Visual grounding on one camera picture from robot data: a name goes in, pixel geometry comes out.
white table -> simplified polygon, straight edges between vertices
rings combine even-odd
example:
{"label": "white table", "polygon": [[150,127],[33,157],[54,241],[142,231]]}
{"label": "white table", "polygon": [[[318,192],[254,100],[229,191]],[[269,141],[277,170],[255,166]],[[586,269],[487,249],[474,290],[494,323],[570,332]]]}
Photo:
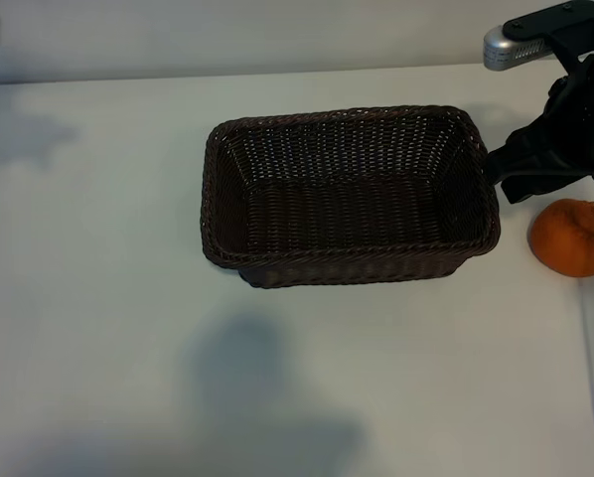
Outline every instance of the white table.
{"label": "white table", "polygon": [[224,120],[453,104],[493,149],[561,74],[0,86],[0,476],[594,477],[586,300],[525,240],[594,183],[502,198],[498,247],[437,280],[258,290],[199,233]]}

